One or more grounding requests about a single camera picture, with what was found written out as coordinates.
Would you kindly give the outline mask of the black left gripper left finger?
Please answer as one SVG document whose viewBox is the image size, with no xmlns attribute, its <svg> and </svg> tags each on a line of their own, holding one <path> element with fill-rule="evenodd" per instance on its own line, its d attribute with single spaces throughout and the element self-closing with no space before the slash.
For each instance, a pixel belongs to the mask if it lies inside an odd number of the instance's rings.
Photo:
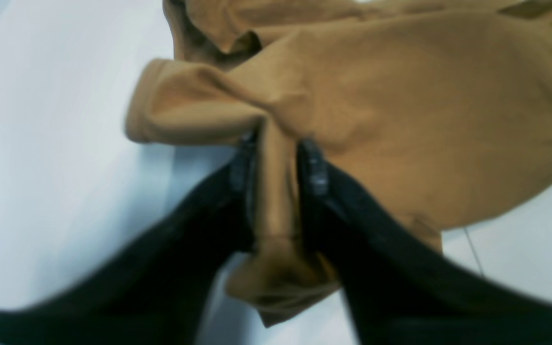
<svg viewBox="0 0 552 345">
<path fill-rule="evenodd" d="M 1 345 L 192 345 L 219 269 L 252 232 L 256 135 L 98 271 L 29 308 L 0 310 Z"/>
</svg>

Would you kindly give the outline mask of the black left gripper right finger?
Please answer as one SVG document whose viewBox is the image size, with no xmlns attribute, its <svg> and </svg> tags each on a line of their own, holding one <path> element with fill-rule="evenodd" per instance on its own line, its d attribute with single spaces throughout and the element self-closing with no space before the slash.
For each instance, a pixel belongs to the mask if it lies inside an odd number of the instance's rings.
<svg viewBox="0 0 552 345">
<path fill-rule="evenodd" d="M 335 266 L 363 345 L 552 345 L 551 303 L 423 245 L 313 140 L 298 179 L 305 242 Z"/>
</svg>

